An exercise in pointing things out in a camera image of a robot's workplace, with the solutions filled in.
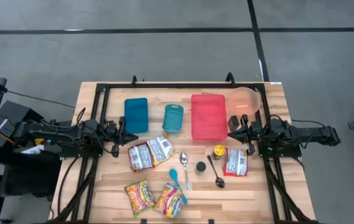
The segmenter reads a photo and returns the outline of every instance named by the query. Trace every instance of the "black spoon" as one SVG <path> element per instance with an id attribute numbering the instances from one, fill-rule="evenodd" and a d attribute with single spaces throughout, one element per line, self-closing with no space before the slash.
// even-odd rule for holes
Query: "black spoon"
<path id="1" fill-rule="evenodd" d="M 214 168 L 214 165 L 213 165 L 212 157 L 211 156 L 207 156 L 207 159 L 210 162 L 210 164 L 212 165 L 214 173 L 215 173 L 215 176 L 217 177 L 215 179 L 215 184 L 217 186 L 221 187 L 221 188 L 224 188 L 225 187 L 225 182 L 224 182 L 224 180 L 222 178 L 218 177 L 217 172 L 215 171 L 215 168 Z"/>

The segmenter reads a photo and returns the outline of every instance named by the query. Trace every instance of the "small jar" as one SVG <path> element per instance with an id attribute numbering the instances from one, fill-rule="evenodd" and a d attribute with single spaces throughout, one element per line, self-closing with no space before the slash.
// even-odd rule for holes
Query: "small jar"
<path id="1" fill-rule="evenodd" d="M 195 172 L 196 172 L 197 175 L 202 175 L 205 170 L 206 170 L 206 163 L 198 162 L 196 164 Z"/>
<path id="2" fill-rule="evenodd" d="M 212 159 L 219 160 L 225 153 L 225 147 L 222 145 L 217 145 L 214 147 L 214 151 L 212 153 Z"/>

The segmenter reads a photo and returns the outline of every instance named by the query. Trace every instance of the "snack bag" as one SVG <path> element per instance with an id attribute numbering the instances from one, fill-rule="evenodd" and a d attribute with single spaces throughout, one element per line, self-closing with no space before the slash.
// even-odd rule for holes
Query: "snack bag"
<path id="1" fill-rule="evenodd" d="M 165 185 L 154 209 L 171 218 L 175 218 L 182 206 L 182 192 L 170 183 Z"/>
<path id="2" fill-rule="evenodd" d="M 170 157 L 174 155 L 172 145 L 165 134 L 160 135 L 155 139 L 148 140 L 147 144 L 151 149 L 155 166 L 170 159 Z"/>
<path id="3" fill-rule="evenodd" d="M 135 172 L 154 167 L 153 156 L 146 142 L 128 149 L 130 167 Z"/>
<path id="4" fill-rule="evenodd" d="M 149 190 L 147 180 L 132 183 L 131 185 L 126 186 L 124 190 L 129 197 L 134 217 L 137 217 L 139 212 L 153 207 L 156 204 L 153 200 L 152 193 Z"/>
<path id="5" fill-rule="evenodd" d="M 224 175 L 243 176 L 247 175 L 247 151 L 226 149 Z"/>

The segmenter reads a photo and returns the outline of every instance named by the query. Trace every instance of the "wooden table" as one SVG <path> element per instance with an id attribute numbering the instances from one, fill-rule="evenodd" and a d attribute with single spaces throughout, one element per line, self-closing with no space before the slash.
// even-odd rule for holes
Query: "wooden table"
<path id="1" fill-rule="evenodd" d="M 73 120 L 78 112 L 84 107 L 87 108 L 84 119 L 89 119 L 96 82 L 83 82 L 78 95 L 77 105 Z M 266 95 L 271 114 L 277 114 L 282 119 L 290 120 L 289 110 L 284 96 L 283 87 L 280 83 L 265 83 Z M 208 223 L 208 219 L 215 219 L 216 223 L 272 223 L 272 210 L 269 202 L 269 192 L 264 173 L 263 160 L 258 152 L 251 156 L 248 161 L 249 169 L 247 177 L 224 177 L 221 171 L 223 159 L 214 161 L 215 169 L 225 180 L 225 188 L 220 189 L 215 185 L 215 175 L 211 170 L 206 158 L 213 151 L 217 144 L 222 144 L 233 149 L 246 149 L 237 140 L 228 138 L 219 141 L 193 141 L 191 137 L 191 114 L 190 97 L 192 94 L 216 93 L 228 95 L 231 89 L 209 89 L 209 88 L 119 88 L 111 89 L 106 119 L 118 121 L 124 114 L 124 101 L 128 98 L 146 97 L 149 103 L 149 131 L 138 134 L 139 139 L 124 147 L 120 147 L 120 155 L 114 158 L 105 153 L 99 159 L 98 170 L 95 179 L 94 196 L 91 205 L 90 223 L 139 223 L 142 218 L 148 223 Z M 129 168 L 127 148 L 139 142 L 152 139 L 163 133 L 162 122 L 164 108 L 167 104 L 179 104 L 184 107 L 184 123 L 179 134 L 170 134 L 169 139 L 174 147 L 175 156 L 170 160 L 158 165 L 154 169 L 147 169 L 141 172 L 133 172 Z M 186 152 L 189 157 L 187 166 L 192 190 L 185 189 L 184 170 L 179 162 L 181 152 Z M 62 162 L 62 168 L 58 178 L 58 185 L 55 192 L 52 208 L 56 211 L 58 191 L 63 175 L 73 159 L 69 158 Z M 197 162 L 203 161 L 207 170 L 203 175 L 196 175 L 194 172 Z M 307 183 L 303 168 L 295 160 L 281 158 L 281 164 L 286 182 L 286 189 L 297 206 L 309 218 L 315 218 L 312 208 Z M 65 185 L 62 190 L 61 207 L 63 208 L 76 191 L 77 179 L 80 171 L 81 159 L 77 160 L 71 168 Z M 155 199 L 158 199 L 164 184 L 172 182 L 169 177 L 169 170 L 176 169 L 180 175 L 180 184 L 184 194 L 188 198 L 188 205 L 183 205 L 178 219 L 170 219 L 159 212 L 149 209 L 142 212 L 138 218 L 133 218 L 128 196 L 124 192 L 124 186 L 131 182 L 147 179 L 150 190 Z M 79 218 L 83 216 L 85 195 L 80 202 Z M 279 213 L 281 218 L 282 203 L 277 193 Z"/>

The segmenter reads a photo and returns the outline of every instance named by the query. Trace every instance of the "black cap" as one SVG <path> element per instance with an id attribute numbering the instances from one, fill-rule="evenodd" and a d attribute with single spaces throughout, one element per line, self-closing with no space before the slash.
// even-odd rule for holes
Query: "black cap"
<path id="1" fill-rule="evenodd" d="M 198 162 L 196 164 L 196 169 L 199 171 L 199 172 L 203 172 L 205 169 L 206 169 L 206 163 L 204 162 Z"/>

